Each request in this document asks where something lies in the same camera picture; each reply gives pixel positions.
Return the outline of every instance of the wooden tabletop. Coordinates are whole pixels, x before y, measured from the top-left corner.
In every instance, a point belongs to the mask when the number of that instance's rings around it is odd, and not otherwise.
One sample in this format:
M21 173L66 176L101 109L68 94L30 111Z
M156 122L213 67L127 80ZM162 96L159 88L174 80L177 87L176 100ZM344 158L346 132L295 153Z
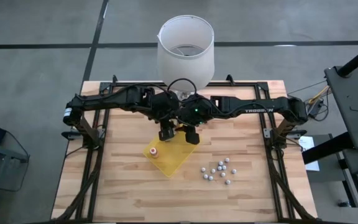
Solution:
M287 96L284 82L268 82L270 96ZM84 82L82 95L98 94L100 82ZM250 87L207 87L199 91L211 95L254 99ZM85 116L91 124L93 111ZM283 119L275 114L277 124ZM277 221L259 116L243 114L234 119L214 119L197 132L202 142L171 178L165 177L142 154L158 134L159 124L140 113L110 111L106 145L94 211L94 222L269 222ZM70 152L82 140L71 141ZM201 167L216 168L230 158L224 178L202 178ZM86 150L70 155L64 163L52 218L69 206L81 185ZM290 189L306 210L316 217L313 197L299 147L285 149L285 167ZM88 208L88 197L84 210ZM288 217L283 193L283 212Z

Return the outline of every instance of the small bottle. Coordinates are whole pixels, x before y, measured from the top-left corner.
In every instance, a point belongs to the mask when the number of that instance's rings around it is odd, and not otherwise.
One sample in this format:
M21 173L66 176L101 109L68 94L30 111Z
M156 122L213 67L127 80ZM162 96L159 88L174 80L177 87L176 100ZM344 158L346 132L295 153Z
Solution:
M150 154L152 155L152 157L154 158L154 159L156 159L156 158L158 158L158 152L157 152L157 149L156 148L151 148L150 149Z

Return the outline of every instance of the table leg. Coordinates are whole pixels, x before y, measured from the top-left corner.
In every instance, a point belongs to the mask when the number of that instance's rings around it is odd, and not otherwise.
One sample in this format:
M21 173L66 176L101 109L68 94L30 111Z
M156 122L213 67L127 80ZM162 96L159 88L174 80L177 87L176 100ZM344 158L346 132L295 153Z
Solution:
M348 132L336 136L318 146L302 153L303 162L308 164L331 154L341 152L343 149L353 149L354 145Z

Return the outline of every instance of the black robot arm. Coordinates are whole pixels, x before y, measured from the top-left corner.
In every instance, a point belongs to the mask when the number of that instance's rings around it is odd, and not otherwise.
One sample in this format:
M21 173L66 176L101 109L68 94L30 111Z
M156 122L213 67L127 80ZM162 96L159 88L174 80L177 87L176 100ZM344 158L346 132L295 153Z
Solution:
M105 95L76 95L66 105L63 122L80 132L84 144L98 146L99 132L85 120L84 111L112 108L140 112L149 120L160 123L161 131L158 135L161 141L174 137L175 125L172 120L176 119L183 124L176 130L186 132L186 141L192 144L200 142L195 128L214 118L229 119L244 113L277 112L285 118L273 134L279 138L285 138L293 127L307 121L305 104L297 98L240 100L233 96L212 96L207 99L196 93L180 101L171 91L155 94L151 87L131 85Z
M276 112L284 117L281 125L272 133L273 141L281 143L281 146L278 147L285 147L287 134L296 125L301 125L308 120L305 104L298 98L240 100L233 96L211 96L209 100L197 94L191 95L181 105L177 111L177 119L189 127L194 127L213 118L229 119L240 114L266 112ZM185 131L187 131L186 140L197 144L198 135L195 133L195 129L186 128Z

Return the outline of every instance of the gray floor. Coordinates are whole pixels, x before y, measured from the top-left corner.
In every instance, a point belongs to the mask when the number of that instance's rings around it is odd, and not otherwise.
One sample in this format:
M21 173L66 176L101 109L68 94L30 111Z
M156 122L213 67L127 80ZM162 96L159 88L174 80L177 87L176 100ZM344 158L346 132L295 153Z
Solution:
M0 0L0 44L91 43L102 0ZM110 0L100 43L155 42L159 27L180 14L195 14L214 27L217 41L358 40L358 1L353 0ZM0 50L0 127L31 154L23 188L0 194L0 223L49 219L67 145L60 133L65 104L78 93L88 49ZM216 47L215 80L284 80L293 91L324 80L323 70L342 65L358 46ZM98 49L90 80L159 80L155 49ZM307 99L324 85L294 96ZM332 96L323 123L299 127L310 134L346 129ZM337 183L311 183L318 215L358 223L358 210L337 208Z

